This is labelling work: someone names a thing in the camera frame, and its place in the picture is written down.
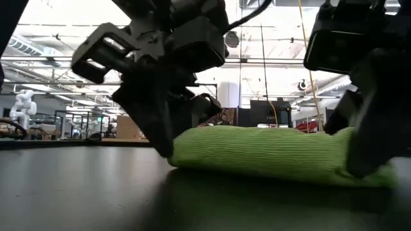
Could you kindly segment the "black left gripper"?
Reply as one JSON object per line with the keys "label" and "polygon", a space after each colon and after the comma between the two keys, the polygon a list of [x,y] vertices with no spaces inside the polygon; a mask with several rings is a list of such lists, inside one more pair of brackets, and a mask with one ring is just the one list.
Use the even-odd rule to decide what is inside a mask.
{"label": "black left gripper", "polygon": [[196,127],[222,111],[220,102],[207,93],[195,96],[187,89],[195,73],[170,60],[150,55],[138,57],[137,51],[125,50],[120,60],[121,85],[112,99],[130,116],[149,143],[164,158],[173,155],[173,133],[168,107],[181,104],[179,124]]}

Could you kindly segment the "green towel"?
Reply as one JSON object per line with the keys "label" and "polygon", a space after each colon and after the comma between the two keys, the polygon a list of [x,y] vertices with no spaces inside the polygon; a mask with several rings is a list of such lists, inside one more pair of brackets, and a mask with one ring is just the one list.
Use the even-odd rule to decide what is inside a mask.
{"label": "green towel", "polygon": [[293,128],[201,126],[174,140],[168,163],[199,169],[339,187],[394,187],[390,164],[365,178],[345,170],[352,128],[334,135]]}

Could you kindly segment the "red fabric item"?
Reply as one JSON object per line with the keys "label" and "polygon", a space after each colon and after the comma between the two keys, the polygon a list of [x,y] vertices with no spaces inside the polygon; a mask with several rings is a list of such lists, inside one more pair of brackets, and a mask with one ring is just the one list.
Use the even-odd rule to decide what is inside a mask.
{"label": "red fabric item", "polygon": [[295,129],[304,133],[317,133],[320,132],[318,121],[303,121],[295,126]]}

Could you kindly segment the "dark patterned fabric panel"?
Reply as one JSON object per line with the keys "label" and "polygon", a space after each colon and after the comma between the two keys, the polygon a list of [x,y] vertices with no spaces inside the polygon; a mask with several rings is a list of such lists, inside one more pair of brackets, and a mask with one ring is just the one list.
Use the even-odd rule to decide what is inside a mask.
{"label": "dark patterned fabric panel", "polygon": [[222,108],[221,112],[205,122],[207,126],[226,125],[234,126],[237,108]]}

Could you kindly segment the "brown cardboard box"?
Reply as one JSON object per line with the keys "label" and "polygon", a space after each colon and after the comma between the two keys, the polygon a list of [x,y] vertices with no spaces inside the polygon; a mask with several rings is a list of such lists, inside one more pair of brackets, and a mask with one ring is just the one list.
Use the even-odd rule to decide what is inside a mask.
{"label": "brown cardboard box", "polygon": [[139,128],[128,116],[117,116],[116,137],[118,139],[139,139]]}

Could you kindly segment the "white column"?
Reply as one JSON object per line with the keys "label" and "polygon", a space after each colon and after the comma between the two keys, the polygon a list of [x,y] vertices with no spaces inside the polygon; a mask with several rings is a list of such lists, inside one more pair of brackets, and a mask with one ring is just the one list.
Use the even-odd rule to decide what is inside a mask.
{"label": "white column", "polygon": [[236,108],[240,105],[240,84],[222,81],[218,85],[217,98],[224,108]]}

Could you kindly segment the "black perforated computer case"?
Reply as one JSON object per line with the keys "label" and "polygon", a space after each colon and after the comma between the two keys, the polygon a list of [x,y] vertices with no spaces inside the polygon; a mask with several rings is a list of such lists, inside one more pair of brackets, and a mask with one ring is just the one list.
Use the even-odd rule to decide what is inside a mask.
{"label": "black perforated computer case", "polygon": [[251,100],[250,118],[254,126],[278,124],[293,127],[292,108],[288,101]]}

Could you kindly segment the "round black ceiling fixture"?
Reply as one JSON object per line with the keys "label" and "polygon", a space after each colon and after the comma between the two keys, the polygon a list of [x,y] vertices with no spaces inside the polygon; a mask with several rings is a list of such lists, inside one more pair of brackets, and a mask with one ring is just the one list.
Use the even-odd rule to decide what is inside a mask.
{"label": "round black ceiling fixture", "polygon": [[237,48],[240,44],[240,39],[235,31],[228,31],[225,34],[225,45],[230,48]]}

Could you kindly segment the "black table mat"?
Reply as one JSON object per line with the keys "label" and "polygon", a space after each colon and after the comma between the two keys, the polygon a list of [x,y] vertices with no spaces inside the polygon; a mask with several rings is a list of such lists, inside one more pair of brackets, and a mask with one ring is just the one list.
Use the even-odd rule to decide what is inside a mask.
{"label": "black table mat", "polygon": [[0,151],[0,231],[411,231],[392,190],[173,169],[151,148]]}

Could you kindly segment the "black metal frame cell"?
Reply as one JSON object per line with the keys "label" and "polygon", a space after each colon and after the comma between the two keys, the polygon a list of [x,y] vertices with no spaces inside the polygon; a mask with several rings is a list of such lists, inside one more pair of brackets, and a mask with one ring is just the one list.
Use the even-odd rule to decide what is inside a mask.
{"label": "black metal frame cell", "polygon": [[94,133],[103,134],[111,117],[91,111],[56,110],[54,123],[57,139],[86,139]]}

